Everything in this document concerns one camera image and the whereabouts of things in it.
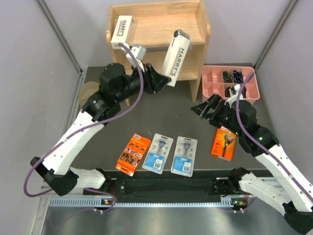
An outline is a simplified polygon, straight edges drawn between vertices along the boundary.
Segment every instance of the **orange package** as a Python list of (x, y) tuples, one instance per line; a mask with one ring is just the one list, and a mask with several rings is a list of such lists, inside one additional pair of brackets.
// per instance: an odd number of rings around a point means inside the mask
[(133, 176), (150, 144), (151, 140), (134, 134), (117, 160), (115, 168), (129, 176)]
[(235, 142), (236, 135), (222, 126), (216, 131), (211, 154), (230, 161), (233, 158)]

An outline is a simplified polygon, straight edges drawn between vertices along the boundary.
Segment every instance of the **gray tabletop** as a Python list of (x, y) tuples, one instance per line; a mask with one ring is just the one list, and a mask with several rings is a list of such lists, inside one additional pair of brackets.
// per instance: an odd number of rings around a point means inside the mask
[[(97, 81), (103, 67), (89, 67), (85, 82)], [(198, 140), (194, 169), (263, 169), (264, 166), (235, 145), (232, 161), (228, 162), (211, 155), (211, 147), (216, 128), (205, 120), (198, 118), (190, 108), (200, 104), (202, 90), (200, 88), (196, 102), (192, 102), (188, 81), (180, 81), (174, 88), (166, 87), (156, 95), (144, 94), (141, 101), (125, 117), (109, 123), (98, 132), (79, 153), (72, 166), (76, 168), (115, 170), (116, 161), (134, 133), (152, 140), (155, 133), (174, 139), (164, 169), (172, 165), (176, 139), (178, 136)], [(273, 131), (268, 112), (261, 95), (254, 105), (260, 125)], [(128, 107), (121, 104), (122, 110)]]

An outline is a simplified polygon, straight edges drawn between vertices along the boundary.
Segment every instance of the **wooden shelf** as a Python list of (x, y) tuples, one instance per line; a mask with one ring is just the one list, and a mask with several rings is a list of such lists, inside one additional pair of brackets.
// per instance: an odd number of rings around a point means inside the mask
[[(161, 72), (165, 55), (166, 51), (146, 52), (145, 57), (143, 59), (143, 63), (144, 64), (150, 63), (157, 72)], [(126, 73), (131, 74), (132, 73), (131, 64), (126, 58), (122, 61), (122, 64), (125, 67)], [(188, 51), (184, 59), (184, 66), (180, 70), (178, 81), (197, 80), (197, 79), (198, 79), (198, 66), (195, 63), (193, 54), (191, 53), (191, 51)]]
[(161, 72), (167, 48), (176, 30), (190, 35), (192, 49), (186, 54), (178, 80), (189, 80), (191, 97), (195, 101), (207, 52), (211, 27), (203, 0), (154, 2), (114, 5), (110, 7), (107, 42), (113, 61), (124, 65), (131, 74), (131, 64), (120, 49), (113, 50), (111, 38), (119, 16), (133, 16), (134, 24), (128, 44), (139, 44), (148, 50), (143, 63), (152, 64)]
[(205, 37), (198, 28), (197, 15), (180, 14), (157, 17), (134, 17), (129, 45), (139, 44), (146, 48), (168, 47), (172, 40), (173, 32), (178, 29), (178, 25), (179, 29), (191, 35), (190, 44), (205, 44)]

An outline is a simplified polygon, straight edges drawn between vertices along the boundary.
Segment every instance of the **wall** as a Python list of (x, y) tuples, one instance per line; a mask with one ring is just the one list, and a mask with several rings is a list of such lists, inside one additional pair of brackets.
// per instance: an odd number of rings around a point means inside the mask
[[(169, 0), (46, 0), (81, 67), (112, 61), (106, 42), (112, 4)], [(255, 63), (289, 0), (204, 0), (212, 27), (207, 63)]]
[[(0, 230), (25, 235), (38, 200), (22, 190), (29, 162), (61, 136), (78, 73), (35, 1), (1, 1), (0, 11)], [(28, 188), (41, 184), (34, 175)]]
[(290, 159), (313, 182), (313, 1), (299, 1), (259, 68), (265, 99)]

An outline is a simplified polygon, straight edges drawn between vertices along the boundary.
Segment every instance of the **pink plastic container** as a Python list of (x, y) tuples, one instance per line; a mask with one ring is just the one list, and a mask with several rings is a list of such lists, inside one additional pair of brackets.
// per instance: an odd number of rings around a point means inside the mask
[[(235, 86), (236, 83), (223, 82), (223, 71), (227, 71), (232, 74), (234, 70), (243, 73), (244, 81), (251, 72), (254, 72), (254, 69), (251, 67), (205, 65), (202, 71), (202, 101), (206, 101), (214, 93), (218, 94), (223, 99), (228, 99), (228, 97), (225, 96), (225, 89)], [(256, 81), (256, 76), (254, 75), (253, 78), (246, 84), (246, 98), (244, 98), (244, 100), (253, 104), (259, 98), (260, 93), (258, 83)]]

